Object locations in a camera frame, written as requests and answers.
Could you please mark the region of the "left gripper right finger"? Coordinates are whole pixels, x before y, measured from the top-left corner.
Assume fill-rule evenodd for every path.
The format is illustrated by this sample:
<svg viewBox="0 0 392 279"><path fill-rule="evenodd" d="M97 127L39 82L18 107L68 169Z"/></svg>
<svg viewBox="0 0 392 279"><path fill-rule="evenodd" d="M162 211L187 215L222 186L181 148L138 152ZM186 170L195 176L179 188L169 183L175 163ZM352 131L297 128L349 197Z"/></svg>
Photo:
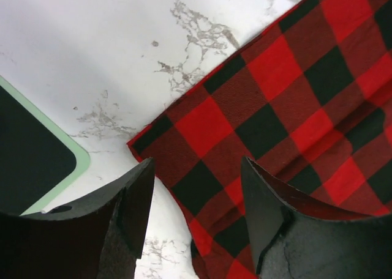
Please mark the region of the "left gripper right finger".
<svg viewBox="0 0 392 279"><path fill-rule="evenodd" d="M259 278L391 277L391 215L321 202L247 157L241 186Z"/></svg>

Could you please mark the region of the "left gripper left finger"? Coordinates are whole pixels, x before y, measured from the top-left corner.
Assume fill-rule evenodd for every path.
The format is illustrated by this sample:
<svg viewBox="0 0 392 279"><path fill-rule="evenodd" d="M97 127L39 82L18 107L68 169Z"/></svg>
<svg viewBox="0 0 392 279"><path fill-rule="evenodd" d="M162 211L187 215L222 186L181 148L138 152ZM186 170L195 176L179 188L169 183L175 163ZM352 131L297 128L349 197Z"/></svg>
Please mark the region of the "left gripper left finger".
<svg viewBox="0 0 392 279"><path fill-rule="evenodd" d="M133 278L154 188L148 158L51 211L1 214L2 278Z"/></svg>

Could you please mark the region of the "red black plaid shirt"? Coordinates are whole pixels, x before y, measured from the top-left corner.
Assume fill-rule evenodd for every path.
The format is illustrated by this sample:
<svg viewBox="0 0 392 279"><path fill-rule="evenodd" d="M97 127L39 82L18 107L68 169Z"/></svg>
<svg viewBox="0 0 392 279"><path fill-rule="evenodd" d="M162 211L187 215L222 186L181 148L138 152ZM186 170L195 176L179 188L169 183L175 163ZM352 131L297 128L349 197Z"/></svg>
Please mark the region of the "red black plaid shirt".
<svg viewBox="0 0 392 279"><path fill-rule="evenodd" d="M182 210L199 278L254 278L240 161L391 212L391 0L303 0L128 143Z"/></svg>

